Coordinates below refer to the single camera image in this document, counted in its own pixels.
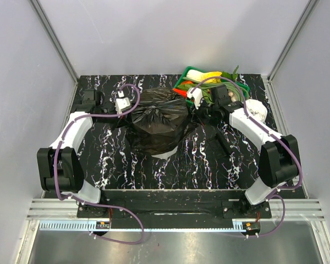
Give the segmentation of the black trash bag roll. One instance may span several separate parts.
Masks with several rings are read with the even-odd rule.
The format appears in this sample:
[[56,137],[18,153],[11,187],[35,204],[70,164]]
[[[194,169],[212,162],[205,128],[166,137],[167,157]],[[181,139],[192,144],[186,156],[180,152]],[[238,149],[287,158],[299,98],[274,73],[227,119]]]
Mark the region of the black trash bag roll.
[[216,132],[215,136],[208,140],[208,143],[214,153],[220,157],[228,157],[233,153],[233,150],[220,132]]

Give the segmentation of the white faceted trash bin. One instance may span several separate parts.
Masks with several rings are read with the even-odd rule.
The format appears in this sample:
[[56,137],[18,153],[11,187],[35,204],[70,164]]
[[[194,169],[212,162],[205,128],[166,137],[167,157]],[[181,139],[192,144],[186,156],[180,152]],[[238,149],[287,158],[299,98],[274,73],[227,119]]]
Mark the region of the white faceted trash bin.
[[171,151],[162,153],[162,154],[157,154],[157,155],[152,155],[153,158],[158,158],[161,160],[166,160],[168,159],[170,156],[174,155],[177,152],[178,146],[176,146],[174,149],[172,149]]

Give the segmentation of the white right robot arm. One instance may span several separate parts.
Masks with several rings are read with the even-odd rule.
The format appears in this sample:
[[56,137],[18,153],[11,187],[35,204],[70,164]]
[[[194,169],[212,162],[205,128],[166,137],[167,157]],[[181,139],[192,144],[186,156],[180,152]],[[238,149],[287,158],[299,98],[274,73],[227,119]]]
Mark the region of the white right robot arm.
[[225,84],[211,88],[210,95],[212,103],[207,104],[199,87],[193,87],[186,93],[187,98],[194,101],[199,116],[225,121],[260,150],[259,177],[245,191],[239,204],[243,216],[253,217],[258,213],[259,205],[288,181],[298,177],[298,183],[290,188],[301,185],[303,172],[297,139],[292,135],[284,136],[258,120],[249,112],[246,101],[232,101]]

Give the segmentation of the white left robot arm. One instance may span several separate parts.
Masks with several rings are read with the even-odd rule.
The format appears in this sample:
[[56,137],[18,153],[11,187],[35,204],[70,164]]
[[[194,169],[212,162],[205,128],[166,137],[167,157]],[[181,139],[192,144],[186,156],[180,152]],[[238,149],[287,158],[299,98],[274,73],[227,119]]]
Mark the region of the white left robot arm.
[[102,114],[120,117],[131,108],[131,103],[122,91],[115,102],[105,102],[104,93],[85,90],[81,100],[73,103],[68,122],[58,138],[49,147],[37,152],[37,164],[41,187],[46,192],[55,192],[61,198],[77,198],[90,202],[89,211],[95,217],[103,217],[108,203],[101,200],[101,191],[85,180],[84,171],[77,152],[86,133],[97,123],[114,123],[113,118],[102,118]]

